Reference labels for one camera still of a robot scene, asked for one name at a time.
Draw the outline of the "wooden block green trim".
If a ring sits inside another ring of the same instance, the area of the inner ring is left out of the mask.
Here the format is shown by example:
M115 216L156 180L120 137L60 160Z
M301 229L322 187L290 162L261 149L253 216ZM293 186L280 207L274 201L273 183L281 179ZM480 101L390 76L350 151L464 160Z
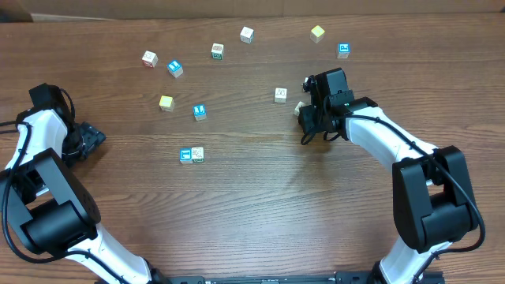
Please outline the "wooden block green trim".
M205 160L204 148L203 147L191 148L191 156L192 156L192 161L194 163L202 163Z

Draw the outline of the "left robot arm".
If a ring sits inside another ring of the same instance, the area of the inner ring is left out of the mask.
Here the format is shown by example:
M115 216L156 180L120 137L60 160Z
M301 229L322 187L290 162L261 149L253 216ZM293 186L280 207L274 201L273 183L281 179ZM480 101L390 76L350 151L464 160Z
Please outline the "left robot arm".
M19 140L1 172L1 225L7 245L29 263L75 261L103 283L164 283L146 259L107 232L96 202L70 170L105 135L75 121L65 89L41 84L29 95L32 108L11 122Z

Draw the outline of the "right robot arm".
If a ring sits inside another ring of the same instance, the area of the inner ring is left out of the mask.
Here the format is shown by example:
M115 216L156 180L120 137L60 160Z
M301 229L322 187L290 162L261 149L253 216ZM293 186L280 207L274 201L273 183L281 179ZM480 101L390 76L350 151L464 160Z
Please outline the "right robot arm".
M308 144L320 133L365 149L391 172L398 239L371 271L337 271L330 283L443 283L429 265L447 253L471 252L485 226L473 194L466 158L455 146L438 148L394 123L368 97L355 98L341 68L306 77L311 102L298 123Z

